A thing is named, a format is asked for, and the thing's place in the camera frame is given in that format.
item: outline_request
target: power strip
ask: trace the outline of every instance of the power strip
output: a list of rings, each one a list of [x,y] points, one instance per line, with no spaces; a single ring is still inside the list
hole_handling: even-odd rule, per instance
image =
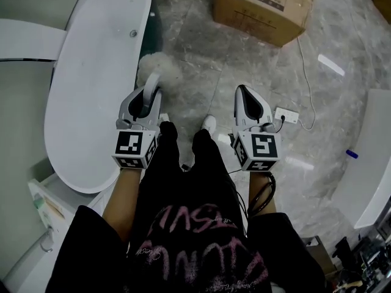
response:
[[[299,113],[292,112],[291,110],[282,109],[281,107],[276,108],[274,118],[281,120],[281,116],[285,116],[285,121],[296,124],[299,120]]]

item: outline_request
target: floor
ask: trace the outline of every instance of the floor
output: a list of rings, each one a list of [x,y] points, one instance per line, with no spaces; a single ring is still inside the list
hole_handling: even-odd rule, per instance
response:
[[[217,118],[213,138],[228,172],[239,169],[229,145],[233,97],[240,84],[256,90],[274,110],[300,113],[311,126],[313,110],[298,41],[276,48],[213,22],[212,0],[156,0],[164,26],[164,52],[174,58],[183,82],[165,92],[168,112],[179,132],[181,162],[192,162],[191,143],[206,114]],[[319,235],[329,252],[343,236],[358,241],[330,198],[354,148],[370,88],[390,89],[390,27],[371,0],[315,0],[307,31],[300,36],[316,123],[311,131],[285,123],[283,159],[274,167],[276,205],[301,236]],[[319,63],[324,54],[345,70],[342,77]],[[249,174],[232,173],[248,197]]]

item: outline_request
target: person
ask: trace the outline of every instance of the person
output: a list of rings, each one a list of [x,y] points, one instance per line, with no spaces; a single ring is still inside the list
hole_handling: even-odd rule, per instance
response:
[[[160,129],[141,183],[140,170],[123,169],[102,217],[78,208],[46,292],[326,292],[320,266],[273,200],[245,235],[213,116],[194,136],[189,172],[179,166],[174,124]],[[250,174],[249,201],[268,181]]]

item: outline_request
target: white cable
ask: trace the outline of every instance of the white cable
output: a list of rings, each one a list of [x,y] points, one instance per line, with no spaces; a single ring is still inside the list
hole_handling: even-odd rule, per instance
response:
[[[311,86],[310,86],[310,83],[309,83],[309,81],[308,81],[307,71],[305,70],[304,56],[303,56],[303,51],[302,51],[302,49],[301,49],[301,44],[300,44],[300,39],[299,39],[299,37],[298,37],[298,43],[299,43],[299,49],[300,49],[301,58],[303,59],[304,76],[305,76],[305,80],[307,81],[308,89],[309,89],[309,92],[310,92],[310,102],[311,102],[311,106],[312,106],[312,109],[313,109],[313,122],[312,122],[312,125],[311,125],[310,128],[304,127],[303,122],[302,122],[300,119],[299,119],[299,122],[300,122],[301,126],[303,127],[303,129],[305,129],[306,131],[311,131],[312,128],[313,128],[313,125],[315,124],[315,121],[316,121],[316,112],[315,112],[315,108],[314,108],[313,103],[312,103]]]

